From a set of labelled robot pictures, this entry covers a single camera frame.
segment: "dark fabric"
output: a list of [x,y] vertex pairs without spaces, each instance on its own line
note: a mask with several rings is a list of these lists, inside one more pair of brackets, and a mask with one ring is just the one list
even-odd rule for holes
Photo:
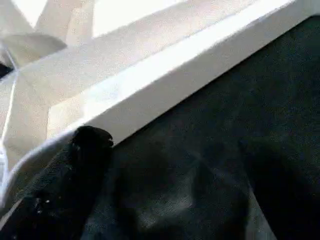
[[12,72],[12,70],[13,70],[12,68],[7,67],[0,63],[0,79],[5,75],[7,75],[8,73]]
[[[252,210],[258,205],[251,205],[238,141],[262,137],[267,146],[289,145],[302,157],[293,155],[298,167],[319,171],[319,39],[320,19],[312,17],[116,146],[82,239],[272,239],[260,210]],[[285,162],[293,158],[276,153]],[[269,154],[280,158],[273,149]],[[271,195],[285,188],[279,175],[269,183]],[[286,197],[270,213],[265,195],[254,192],[278,239],[301,239],[290,224],[303,208]]]
[[319,164],[295,146],[265,138],[243,139],[240,149],[254,195],[278,239],[319,237]]
[[0,231],[2,240],[79,239],[110,160],[112,137],[85,126],[16,196],[22,200]]

